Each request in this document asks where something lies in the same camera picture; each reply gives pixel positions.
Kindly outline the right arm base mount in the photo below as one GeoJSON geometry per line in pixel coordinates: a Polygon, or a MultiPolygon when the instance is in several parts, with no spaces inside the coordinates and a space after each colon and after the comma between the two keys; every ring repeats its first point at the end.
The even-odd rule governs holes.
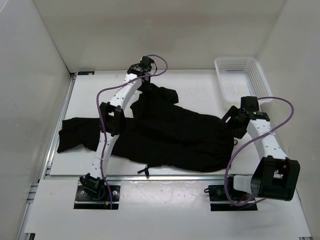
{"type": "MultiPolygon", "coordinates": [[[[257,204],[254,204],[254,202],[256,201],[254,198],[243,206],[235,206],[231,204],[226,196],[223,185],[208,185],[208,187],[203,191],[209,196],[211,212],[237,212],[258,210],[257,204]]],[[[230,193],[230,197],[234,202],[242,204],[250,198],[250,195],[248,193],[232,190],[230,193]]]]}

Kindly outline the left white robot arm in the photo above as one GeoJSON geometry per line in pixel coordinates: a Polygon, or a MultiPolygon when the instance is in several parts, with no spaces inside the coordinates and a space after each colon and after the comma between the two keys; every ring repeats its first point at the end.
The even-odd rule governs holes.
{"type": "Polygon", "coordinates": [[[103,162],[108,162],[119,135],[125,129],[125,108],[135,93],[142,85],[149,86],[151,71],[155,61],[149,56],[143,56],[139,63],[129,67],[123,84],[107,103],[99,102],[101,90],[96,97],[100,120],[100,139],[95,154],[95,160],[89,173],[80,177],[80,182],[86,193],[93,200],[100,200],[108,192],[103,175],[103,162]]]}

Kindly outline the white plastic mesh basket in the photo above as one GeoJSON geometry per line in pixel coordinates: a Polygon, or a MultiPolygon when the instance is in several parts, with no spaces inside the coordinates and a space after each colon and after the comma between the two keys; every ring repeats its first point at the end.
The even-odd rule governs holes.
{"type": "Polygon", "coordinates": [[[239,105],[242,97],[271,97],[273,94],[257,59],[218,57],[214,67],[224,100],[239,105]]]}

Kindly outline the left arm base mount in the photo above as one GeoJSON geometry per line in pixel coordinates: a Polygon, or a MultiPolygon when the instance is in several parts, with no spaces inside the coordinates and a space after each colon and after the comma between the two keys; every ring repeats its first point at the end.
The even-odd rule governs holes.
{"type": "Polygon", "coordinates": [[[118,210],[121,195],[121,183],[109,184],[109,189],[105,185],[99,193],[93,193],[78,183],[73,208],[78,210],[118,210]]]}

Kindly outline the black trousers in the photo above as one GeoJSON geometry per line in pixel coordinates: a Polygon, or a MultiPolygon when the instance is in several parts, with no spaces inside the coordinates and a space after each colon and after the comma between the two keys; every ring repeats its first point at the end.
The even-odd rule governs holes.
{"type": "Polygon", "coordinates": [[[131,105],[112,154],[149,168],[171,166],[194,172],[225,169],[234,137],[217,116],[178,106],[173,89],[154,84],[131,105]]]}

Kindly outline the aluminium front rail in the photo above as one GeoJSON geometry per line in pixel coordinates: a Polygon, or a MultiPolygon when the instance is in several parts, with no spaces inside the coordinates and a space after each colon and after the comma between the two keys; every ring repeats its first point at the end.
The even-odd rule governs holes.
{"type": "Polygon", "coordinates": [[[224,174],[197,175],[107,175],[108,181],[223,181],[224,174]]]}

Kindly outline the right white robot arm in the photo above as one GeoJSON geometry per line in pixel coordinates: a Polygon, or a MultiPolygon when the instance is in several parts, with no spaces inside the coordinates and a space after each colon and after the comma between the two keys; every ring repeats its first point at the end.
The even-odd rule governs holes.
{"type": "Polygon", "coordinates": [[[294,197],[301,166],[297,160],[290,159],[282,150],[276,139],[275,131],[284,126],[294,115],[294,106],[290,106],[288,118],[275,127],[271,127],[266,112],[260,111],[260,98],[244,96],[240,99],[240,107],[231,106],[221,119],[228,130],[237,139],[249,134],[251,140],[242,145],[227,164],[224,174],[224,193],[234,206],[242,207],[252,199],[259,201],[274,199],[291,201],[294,197]],[[245,147],[254,144],[260,162],[252,175],[234,174],[229,170],[236,156],[245,147]]]}

